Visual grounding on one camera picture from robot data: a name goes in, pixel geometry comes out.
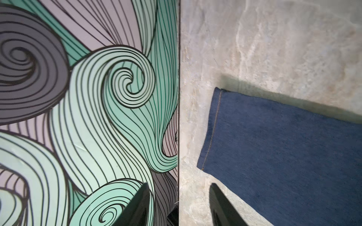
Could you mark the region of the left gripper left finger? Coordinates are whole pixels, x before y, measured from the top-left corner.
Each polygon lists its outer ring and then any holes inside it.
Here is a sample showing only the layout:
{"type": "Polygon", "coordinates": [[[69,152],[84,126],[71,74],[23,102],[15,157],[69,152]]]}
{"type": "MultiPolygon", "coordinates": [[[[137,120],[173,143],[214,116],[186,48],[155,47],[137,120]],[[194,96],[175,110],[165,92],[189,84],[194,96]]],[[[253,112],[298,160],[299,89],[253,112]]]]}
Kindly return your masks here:
{"type": "Polygon", "coordinates": [[[150,189],[144,183],[128,203],[113,226],[146,226],[150,205],[150,189]]]}

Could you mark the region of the blue denim trousers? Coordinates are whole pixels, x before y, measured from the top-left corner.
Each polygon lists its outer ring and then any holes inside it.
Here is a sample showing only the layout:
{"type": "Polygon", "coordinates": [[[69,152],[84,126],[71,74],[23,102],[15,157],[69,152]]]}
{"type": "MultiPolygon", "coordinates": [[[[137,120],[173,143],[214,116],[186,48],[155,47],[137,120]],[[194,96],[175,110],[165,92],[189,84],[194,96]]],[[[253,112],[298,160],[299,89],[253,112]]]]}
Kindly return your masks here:
{"type": "Polygon", "coordinates": [[[215,88],[197,167],[276,226],[362,223],[362,126],[215,88]]]}

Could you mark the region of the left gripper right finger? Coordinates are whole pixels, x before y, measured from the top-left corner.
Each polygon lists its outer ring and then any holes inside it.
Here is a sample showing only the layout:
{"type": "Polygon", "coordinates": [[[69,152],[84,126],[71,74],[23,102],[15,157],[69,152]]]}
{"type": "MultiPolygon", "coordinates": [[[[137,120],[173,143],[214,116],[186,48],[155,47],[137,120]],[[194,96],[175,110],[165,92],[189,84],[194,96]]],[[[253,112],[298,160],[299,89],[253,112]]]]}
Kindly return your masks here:
{"type": "Polygon", "coordinates": [[[210,186],[209,203],[214,226],[248,226],[216,183],[210,186]]]}

